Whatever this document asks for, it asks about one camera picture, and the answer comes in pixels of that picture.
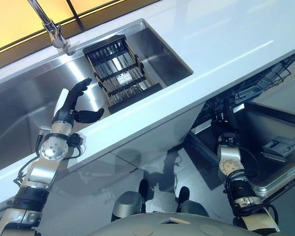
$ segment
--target open dishwasher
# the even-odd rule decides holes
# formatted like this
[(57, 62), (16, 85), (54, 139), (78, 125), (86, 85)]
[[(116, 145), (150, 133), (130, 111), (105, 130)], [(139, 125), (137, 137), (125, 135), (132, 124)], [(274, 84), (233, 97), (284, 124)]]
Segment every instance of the open dishwasher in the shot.
[[(222, 120), (232, 109), (236, 120), (240, 145), (253, 153), (260, 174), (250, 178), (257, 195), (273, 201), (295, 185), (295, 114), (262, 105), (252, 100), (275, 87), (291, 75), (288, 67), (295, 62), (295, 54), (209, 99), (198, 115), (184, 147), (210, 189), (219, 186), (218, 140), (211, 122)], [(245, 150), (241, 151), (245, 169), (255, 170), (256, 162)]]

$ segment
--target white countertop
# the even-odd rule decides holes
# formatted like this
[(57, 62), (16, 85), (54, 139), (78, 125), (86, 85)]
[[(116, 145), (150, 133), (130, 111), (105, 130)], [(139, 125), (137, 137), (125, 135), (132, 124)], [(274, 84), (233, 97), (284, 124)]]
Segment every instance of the white countertop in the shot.
[[(147, 127), (165, 122), (295, 52), (295, 0), (162, 0), (90, 29), (70, 42), (85, 42), (140, 18), (194, 73), (81, 130), (86, 148), (78, 161), (105, 154)], [(56, 54), (56, 49), (49, 47), (14, 62), (0, 69), (0, 81)], [(16, 194), (18, 188), (12, 180), (32, 157), (0, 171), (0, 202)]]

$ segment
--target sink basin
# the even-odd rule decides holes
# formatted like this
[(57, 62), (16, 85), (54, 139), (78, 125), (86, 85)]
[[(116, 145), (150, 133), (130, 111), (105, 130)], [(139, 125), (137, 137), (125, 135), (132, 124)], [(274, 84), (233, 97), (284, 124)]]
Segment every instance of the sink basin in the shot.
[[(146, 72), (162, 88), (191, 75), (192, 70), (144, 21), (138, 20), (76, 47), (72, 56), (41, 61), (9, 76), (0, 84), (0, 169), (34, 153), (38, 127), (50, 126), (54, 107), (63, 88), (71, 89), (90, 77), (92, 68), (82, 49), (115, 34), (125, 34), (129, 45), (144, 64)], [(98, 110), (109, 116), (109, 103), (94, 79), (76, 110)], [(77, 132), (89, 124), (75, 123)]]

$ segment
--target dish rack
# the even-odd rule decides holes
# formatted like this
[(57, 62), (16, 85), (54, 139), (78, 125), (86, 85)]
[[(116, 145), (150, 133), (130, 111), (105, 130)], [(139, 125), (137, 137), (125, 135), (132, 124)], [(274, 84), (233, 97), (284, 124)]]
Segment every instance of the dish rack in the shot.
[(125, 35), (114, 35), (83, 49), (113, 114), (159, 90)]
[(277, 86), (291, 75), (288, 67), (295, 61), (295, 53), (275, 65), (259, 72), (249, 79), (206, 101), (192, 128), (223, 113), (229, 107), (236, 107), (251, 101), (264, 91)]

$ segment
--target chrome faucet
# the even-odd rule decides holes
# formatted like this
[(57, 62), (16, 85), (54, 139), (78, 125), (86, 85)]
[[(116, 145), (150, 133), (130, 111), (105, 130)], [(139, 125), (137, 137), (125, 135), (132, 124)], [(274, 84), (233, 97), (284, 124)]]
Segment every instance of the chrome faucet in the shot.
[(55, 23), (49, 19), (46, 13), (43, 11), (41, 6), (38, 4), (37, 0), (28, 0), (28, 2), (33, 7), (34, 11), (37, 13), (39, 18), (42, 20), (42, 24), (46, 31), (49, 33), (49, 37), (51, 40), (52, 45), (55, 48), (65, 48), (68, 45), (67, 40), (61, 34), (61, 25), (58, 24), (57, 26)]

